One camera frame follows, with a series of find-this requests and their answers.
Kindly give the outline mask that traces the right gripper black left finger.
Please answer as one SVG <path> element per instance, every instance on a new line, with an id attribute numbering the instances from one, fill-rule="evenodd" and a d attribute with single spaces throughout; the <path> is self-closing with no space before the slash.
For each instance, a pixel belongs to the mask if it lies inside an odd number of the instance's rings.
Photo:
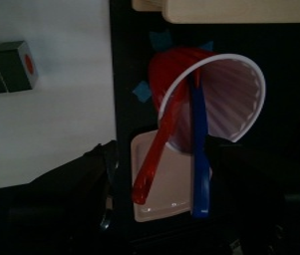
<path id="1" fill-rule="evenodd" d="M 110 141 L 26 184 L 10 207 L 11 255 L 87 255 L 95 250 L 117 166 L 117 143 Z"/>

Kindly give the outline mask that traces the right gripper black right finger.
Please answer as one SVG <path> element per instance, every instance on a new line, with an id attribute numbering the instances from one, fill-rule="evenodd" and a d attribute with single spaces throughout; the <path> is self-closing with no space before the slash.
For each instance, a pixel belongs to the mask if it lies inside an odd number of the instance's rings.
<path id="1" fill-rule="evenodd" d="M 242 255 L 300 255 L 300 227 L 292 226 L 284 182 L 260 158 L 241 144 L 209 139 L 210 167 L 234 203 Z"/>

